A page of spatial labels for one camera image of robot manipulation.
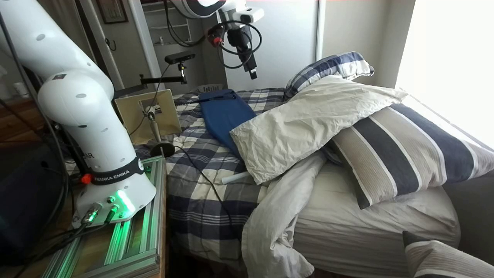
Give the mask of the white cup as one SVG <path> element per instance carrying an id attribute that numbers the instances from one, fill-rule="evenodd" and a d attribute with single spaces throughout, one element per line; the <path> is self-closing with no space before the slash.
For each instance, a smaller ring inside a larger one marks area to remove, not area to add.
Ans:
<path id="1" fill-rule="evenodd" d="M 14 90 L 16 93 L 23 99 L 30 98 L 30 93 L 28 88 L 26 87 L 25 83 L 23 82 L 17 82 L 12 84 Z"/>

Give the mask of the window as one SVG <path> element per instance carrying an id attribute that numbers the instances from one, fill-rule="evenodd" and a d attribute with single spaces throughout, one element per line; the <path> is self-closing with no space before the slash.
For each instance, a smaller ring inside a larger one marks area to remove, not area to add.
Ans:
<path id="1" fill-rule="evenodd" d="M 396 85 L 494 150 L 494 0 L 416 0 Z"/>

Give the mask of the closet shelf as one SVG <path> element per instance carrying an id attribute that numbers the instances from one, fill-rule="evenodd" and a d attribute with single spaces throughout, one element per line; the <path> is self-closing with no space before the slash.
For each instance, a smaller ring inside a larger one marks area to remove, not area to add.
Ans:
<path id="1" fill-rule="evenodd" d="M 141 7 L 154 46 L 193 46 L 188 19 L 171 0 L 141 0 Z"/>

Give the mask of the beige square board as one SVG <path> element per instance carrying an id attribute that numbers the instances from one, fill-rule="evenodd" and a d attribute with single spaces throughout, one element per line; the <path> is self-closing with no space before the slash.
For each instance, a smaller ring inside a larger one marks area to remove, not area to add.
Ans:
<path id="1" fill-rule="evenodd" d="M 115 100 L 134 145 L 182 131 L 171 90 L 159 90 Z"/>

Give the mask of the white pillow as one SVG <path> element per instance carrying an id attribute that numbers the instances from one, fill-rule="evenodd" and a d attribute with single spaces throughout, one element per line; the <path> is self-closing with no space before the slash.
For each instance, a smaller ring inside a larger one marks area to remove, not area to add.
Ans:
<path id="1" fill-rule="evenodd" d="M 349 128 L 408 94 L 326 76 L 288 102 L 230 131 L 247 172 L 257 185 L 285 173 Z"/>

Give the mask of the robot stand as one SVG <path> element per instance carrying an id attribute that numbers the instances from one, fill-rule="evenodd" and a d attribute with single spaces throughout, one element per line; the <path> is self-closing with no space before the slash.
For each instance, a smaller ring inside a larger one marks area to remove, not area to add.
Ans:
<path id="1" fill-rule="evenodd" d="M 165 278 L 166 161 L 144 160 L 154 200 L 130 220 L 80 236 L 57 251 L 41 278 Z"/>

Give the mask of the blue plaid pillow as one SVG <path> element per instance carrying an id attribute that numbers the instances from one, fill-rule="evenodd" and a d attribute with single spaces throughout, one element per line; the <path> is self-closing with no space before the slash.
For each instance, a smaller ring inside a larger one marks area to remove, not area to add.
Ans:
<path id="1" fill-rule="evenodd" d="M 285 87 L 283 101 L 289 100 L 307 86 L 329 75 L 339 75 L 351 81 L 358 77 L 371 77 L 374 72 L 374 67 L 356 51 L 330 55 L 307 65 L 295 74 Z"/>

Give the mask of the large striped pillow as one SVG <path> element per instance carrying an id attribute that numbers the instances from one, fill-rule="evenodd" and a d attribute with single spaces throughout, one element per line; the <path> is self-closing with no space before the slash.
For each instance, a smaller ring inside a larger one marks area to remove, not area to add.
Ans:
<path id="1" fill-rule="evenodd" d="M 351 170 L 360 209 L 494 171 L 494 152 L 464 141 L 404 104 L 392 104 L 329 142 Z"/>

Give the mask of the white tube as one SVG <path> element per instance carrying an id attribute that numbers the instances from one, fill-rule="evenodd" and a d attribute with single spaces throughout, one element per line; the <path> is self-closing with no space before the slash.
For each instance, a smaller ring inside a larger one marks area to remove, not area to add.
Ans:
<path id="1" fill-rule="evenodd" d="M 221 183 L 225 185 L 228 183 L 238 181 L 242 178 L 247 178 L 249 176 L 250 176 L 249 172 L 242 172 L 242 173 L 238 173 L 238 174 L 234 174 L 234 175 L 226 176 L 226 177 L 222 178 Z"/>

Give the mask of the blue fabric pad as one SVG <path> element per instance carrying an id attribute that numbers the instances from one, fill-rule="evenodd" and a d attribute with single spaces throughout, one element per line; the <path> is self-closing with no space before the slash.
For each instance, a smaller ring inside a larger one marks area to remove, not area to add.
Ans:
<path id="1" fill-rule="evenodd" d="M 208 132 L 240 159 L 230 131 L 254 118 L 253 109 L 230 89 L 199 94 L 199 105 Z"/>

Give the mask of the blue plaid duvet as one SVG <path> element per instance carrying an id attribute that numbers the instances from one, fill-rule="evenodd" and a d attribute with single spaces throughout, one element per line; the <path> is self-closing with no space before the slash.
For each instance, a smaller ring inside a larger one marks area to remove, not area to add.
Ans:
<path id="1" fill-rule="evenodd" d="M 220 276 L 312 276 L 314 266 L 293 247 L 294 229 L 326 157 L 316 151 L 260 185 L 250 176 L 224 185 L 245 164 L 206 129 L 199 94 L 174 97 L 182 131 L 163 137 L 175 146 L 166 160 L 173 262 L 208 263 Z"/>

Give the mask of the framed picture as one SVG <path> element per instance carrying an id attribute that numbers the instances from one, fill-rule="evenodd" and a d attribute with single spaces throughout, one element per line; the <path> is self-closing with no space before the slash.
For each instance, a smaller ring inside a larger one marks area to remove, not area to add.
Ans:
<path id="1" fill-rule="evenodd" d="M 128 22 L 122 0 L 96 0 L 96 3 L 105 24 Z"/>

